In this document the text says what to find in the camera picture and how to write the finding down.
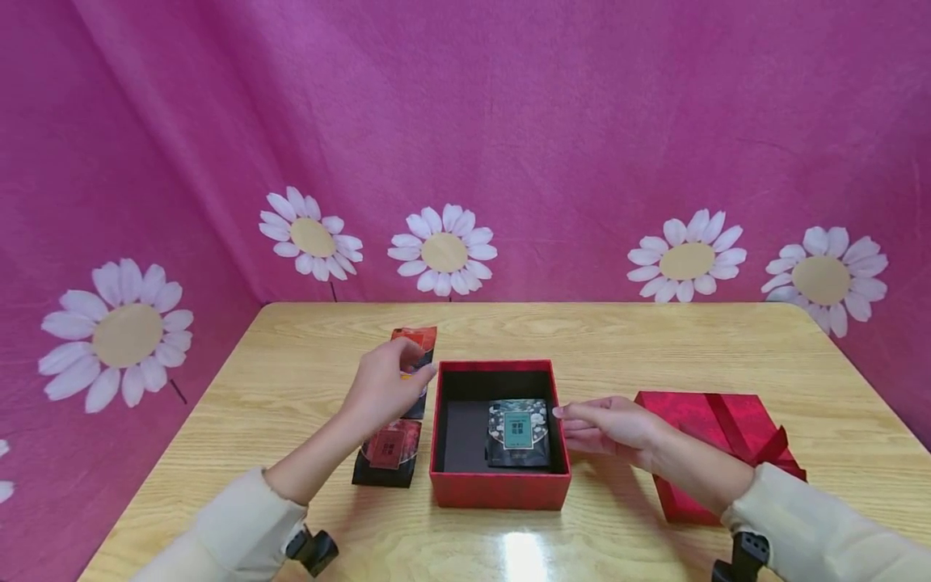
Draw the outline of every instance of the pink fabric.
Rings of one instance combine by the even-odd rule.
[[[62,293],[122,257],[164,266],[195,313],[174,370],[196,399],[257,302],[437,300],[388,256],[424,207],[493,231],[492,277],[454,301],[642,301],[628,256],[705,208],[742,227],[746,260],[696,302],[765,299],[813,227],[871,237],[888,291],[830,337],[931,443],[926,2],[16,0],[0,17],[0,481],[17,483],[0,523],[40,511],[0,548],[2,579],[74,577],[189,410],[168,388],[96,415],[48,402],[38,327]],[[273,253],[259,213],[288,185],[359,239],[357,275]],[[53,524],[65,504],[87,519]]]

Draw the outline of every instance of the pink backdrop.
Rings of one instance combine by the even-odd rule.
[[[0,6],[0,579],[77,576],[260,302],[791,301],[931,443],[931,5],[838,6]],[[49,401],[122,258],[183,288],[188,403]]]

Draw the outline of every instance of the black clip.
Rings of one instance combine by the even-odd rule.
[[[760,569],[769,563],[769,541],[762,535],[741,532],[734,536],[731,563],[716,560],[711,582],[756,582]]]
[[[305,525],[288,543],[285,555],[300,562],[307,572],[316,578],[340,555],[340,550],[329,534],[320,530],[317,535],[310,535],[310,530]]]

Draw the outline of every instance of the tan flower center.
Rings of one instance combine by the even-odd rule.
[[[111,368],[128,368],[152,355],[162,340],[162,317],[145,304],[123,305],[97,324],[91,344]]]
[[[336,252],[336,242],[323,227],[312,218],[299,218],[291,225],[291,240],[297,248],[312,257],[327,258]]]
[[[812,303],[834,305],[850,291],[850,272],[834,257],[808,257],[792,269],[792,283]]]
[[[666,251],[659,261],[660,272],[671,279],[701,277],[714,266],[714,249],[700,242],[687,242]]]
[[[436,233],[428,238],[420,253],[427,266],[440,273],[455,273],[468,261],[466,244],[451,233]]]

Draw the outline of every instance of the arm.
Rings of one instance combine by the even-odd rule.
[[[754,471],[628,399],[570,404],[553,413],[563,419],[569,448],[617,455],[685,491],[732,533],[764,535],[769,567],[787,582],[917,582],[931,571],[928,548],[776,467]]]
[[[422,355],[415,343],[398,338],[363,356],[336,415],[270,469],[253,469],[231,483],[133,580],[271,580],[323,483],[370,434],[408,410],[434,376],[426,366],[401,381],[399,371],[412,372]]]

